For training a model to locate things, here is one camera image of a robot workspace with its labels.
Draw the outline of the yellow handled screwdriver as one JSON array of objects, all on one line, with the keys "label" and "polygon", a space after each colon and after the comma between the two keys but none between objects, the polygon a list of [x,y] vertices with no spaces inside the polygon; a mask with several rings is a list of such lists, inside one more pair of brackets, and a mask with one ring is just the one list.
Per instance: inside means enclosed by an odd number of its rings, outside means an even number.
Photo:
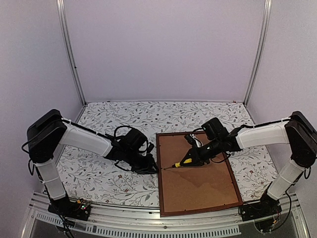
[{"label": "yellow handled screwdriver", "polygon": [[164,168],[164,170],[172,169],[172,168],[180,168],[180,167],[188,166],[190,164],[192,164],[192,159],[191,158],[190,159],[186,159],[186,160],[181,161],[181,162],[177,162],[177,163],[171,165],[170,167]]}]

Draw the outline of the red-brown wooden picture frame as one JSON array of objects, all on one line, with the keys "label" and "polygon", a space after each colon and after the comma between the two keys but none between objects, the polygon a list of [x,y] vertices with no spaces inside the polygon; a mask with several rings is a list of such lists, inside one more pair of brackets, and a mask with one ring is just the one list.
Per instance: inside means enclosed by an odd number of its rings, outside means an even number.
[{"label": "red-brown wooden picture frame", "polygon": [[161,217],[192,215],[243,204],[226,155],[201,167],[172,168],[191,145],[184,132],[156,134],[159,208]]}]

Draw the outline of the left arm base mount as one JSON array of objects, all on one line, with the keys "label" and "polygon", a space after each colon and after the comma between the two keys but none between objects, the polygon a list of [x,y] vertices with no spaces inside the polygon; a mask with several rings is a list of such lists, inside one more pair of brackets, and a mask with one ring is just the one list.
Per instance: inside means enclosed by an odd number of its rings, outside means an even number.
[{"label": "left arm base mount", "polygon": [[63,217],[88,221],[91,212],[91,202],[83,198],[71,201],[68,196],[65,196],[58,200],[51,199],[48,211]]}]

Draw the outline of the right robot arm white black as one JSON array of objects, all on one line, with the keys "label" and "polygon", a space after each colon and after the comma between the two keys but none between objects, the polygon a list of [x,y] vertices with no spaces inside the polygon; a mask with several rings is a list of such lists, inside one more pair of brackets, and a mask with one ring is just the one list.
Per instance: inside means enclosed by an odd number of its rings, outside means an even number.
[{"label": "right robot arm white black", "polygon": [[203,144],[193,134],[187,135],[186,140],[191,148],[180,162],[174,164],[175,168],[203,166],[219,154],[259,146],[289,147],[290,159],[266,188],[256,206],[260,216],[267,216],[274,210],[275,202],[317,159],[317,130],[300,111],[294,111],[291,116],[276,121],[257,125],[243,124],[231,131],[218,118],[212,118],[201,129],[208,142]]}]

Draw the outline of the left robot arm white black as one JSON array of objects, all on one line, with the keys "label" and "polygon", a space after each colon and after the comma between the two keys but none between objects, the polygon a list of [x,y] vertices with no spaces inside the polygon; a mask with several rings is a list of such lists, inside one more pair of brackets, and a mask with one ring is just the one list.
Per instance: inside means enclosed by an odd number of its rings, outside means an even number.
[{"label": "left robot arm white black", "polygon": [[158,166],[151,154],[153,144],[138,129],[128,127],[125,135],[101,134],[87,127],[65,119],[59,110],[52,109],[27,129],[27,141],[21,146],[28,154],[33,167],[30,173],[37,173],[47,191],[51,205],[63,215],[70,215],[73,202],[61,181],[53,161],[55,150],[67,145],[86,150],[106,159],[124,161],[132,172],[139,175],[158,173]]}]

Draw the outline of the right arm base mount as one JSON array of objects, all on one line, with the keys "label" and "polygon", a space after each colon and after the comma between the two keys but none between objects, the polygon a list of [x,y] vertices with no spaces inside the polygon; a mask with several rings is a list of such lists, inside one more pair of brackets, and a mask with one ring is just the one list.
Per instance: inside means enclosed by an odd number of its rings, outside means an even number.
[{"label": "right arm base mount", "polygon": [[267,216],[278,215],[282,211],[279,200],[271,198],[260,199],[255,203],[244,203],[238,208],[242,221],[259,219]]}]

